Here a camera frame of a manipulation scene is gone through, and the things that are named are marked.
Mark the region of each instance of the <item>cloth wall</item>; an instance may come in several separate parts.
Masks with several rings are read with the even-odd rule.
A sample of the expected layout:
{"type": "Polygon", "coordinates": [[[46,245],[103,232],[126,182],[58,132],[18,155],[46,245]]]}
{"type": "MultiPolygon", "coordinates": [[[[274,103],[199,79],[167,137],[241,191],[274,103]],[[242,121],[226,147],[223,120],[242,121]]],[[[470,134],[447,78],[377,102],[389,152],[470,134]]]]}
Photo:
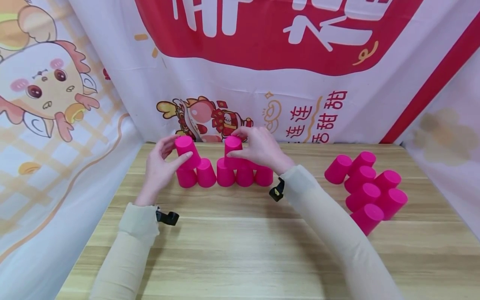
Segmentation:
{"type": "Polygon", "coordinates": [[[399,140],[480,239],[480,51],[399,140]]]}
{"type": "Polygon", "coordinates": [[[260,125],[282,142],[378,143],[480,11],[477,0],[71,3],[149,141],[260,125]]]}
{"type": "Polygon", "coordinates": [[[0,299],[52,300],[143,140],[67,0],[0,1],[0,299]]]}

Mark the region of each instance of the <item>black wrist strap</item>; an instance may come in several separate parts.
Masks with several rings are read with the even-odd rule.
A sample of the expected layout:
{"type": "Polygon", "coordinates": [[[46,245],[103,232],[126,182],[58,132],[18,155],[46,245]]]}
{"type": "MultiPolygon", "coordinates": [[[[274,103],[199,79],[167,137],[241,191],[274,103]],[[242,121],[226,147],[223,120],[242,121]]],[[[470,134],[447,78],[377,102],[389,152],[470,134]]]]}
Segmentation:
{"type": "Polygon", "coordinates": [[[278,180],[280,180],[280,183],[276,187],[272,188],[268,193],[270,197],[275,200],[275,202],[278,202],[283,198],[283,189],[285,188],[285,181],[283,181],[283,179],[280,177],[278,177],[278,180]]]}
{"type": "Polygon", "coordinates": [[[164,223],[170,226],[175,226],[179,220],[180,216],[179,214],[175,212],[169,212],[168,215],[162,213],[161,211],[157,210],[156,211],[156,221],[160,223],[164,223]]]}

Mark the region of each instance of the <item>hand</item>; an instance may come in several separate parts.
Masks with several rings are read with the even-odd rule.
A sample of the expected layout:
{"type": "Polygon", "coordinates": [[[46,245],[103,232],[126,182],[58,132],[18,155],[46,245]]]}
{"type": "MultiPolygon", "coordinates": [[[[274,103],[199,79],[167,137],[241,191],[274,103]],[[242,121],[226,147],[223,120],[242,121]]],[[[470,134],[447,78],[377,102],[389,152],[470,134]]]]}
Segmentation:
{"type": "Polygon", "coordinates": [[[135,205],[154,205],[158,193],[168,185],[173,173],[192,156],[192,152],[187,152],[172,162],[165,161],[165,158],[175,149],[175,140],[177,138],[178,135],[172,135],[161,139],[148,155],[144,186],[134,203],[135,205]]]}
{"type": "Polygon", "coordinates": [[[265,127],[240,127],[232,135],[248,138],[248,148],[232,151],[229,157],[247,159],[257,165],[271,168],[282,175],[295,166],[293,160],[280,149],[273,135],[265,127]]]}

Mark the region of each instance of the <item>cartoon eye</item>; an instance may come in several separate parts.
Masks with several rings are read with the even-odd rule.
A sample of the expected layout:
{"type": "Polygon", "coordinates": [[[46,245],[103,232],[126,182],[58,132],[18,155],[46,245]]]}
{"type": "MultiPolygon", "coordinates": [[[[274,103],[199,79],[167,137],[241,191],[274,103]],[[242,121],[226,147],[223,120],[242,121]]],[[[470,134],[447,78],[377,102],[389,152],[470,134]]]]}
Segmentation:
{"type": "Polygon", "coordinates": [[[62,69],[56,69],[53,74],[55,75],[55,79],[58,81],[65,81],[67,80],[67,73],[65,73],[62,69]]]}
{"type": "Polygon", "coordinates": [[[32,84],[27,87],[27,94],[33,99],[39,99],[42,96],[42,89],[32,84]]]}

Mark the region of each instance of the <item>wood grain tabletop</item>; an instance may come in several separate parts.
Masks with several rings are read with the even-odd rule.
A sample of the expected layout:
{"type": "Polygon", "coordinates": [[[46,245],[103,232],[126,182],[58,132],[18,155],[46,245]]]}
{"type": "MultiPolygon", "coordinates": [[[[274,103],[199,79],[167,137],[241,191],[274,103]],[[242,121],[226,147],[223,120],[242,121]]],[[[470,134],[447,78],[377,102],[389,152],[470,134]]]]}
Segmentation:
{"type": "MultiPolygon", "coordinates": [[[[86,300],[112,245],[125,206],[144,179],[145,144],[133,162],[58,300],[86,300]]],[[[215,165],[222,144],[197,144],[215,165]]],[[[408,153],[395,145],[282,144],[345,208],[343,185],[323,172],[339,154],[376,154],[377,173],[396,170],[408,204],[369,236],[407,300],[477,300],[480,245],[408,153]]],[[[180,215],[176,226],[160,224],[138,299],[306,300],[351,299],[335,261],[286,199],[276,203],[269,188],[198,185],[182,189],[176,179],[158,198],[162,211],[180,215]]]]}

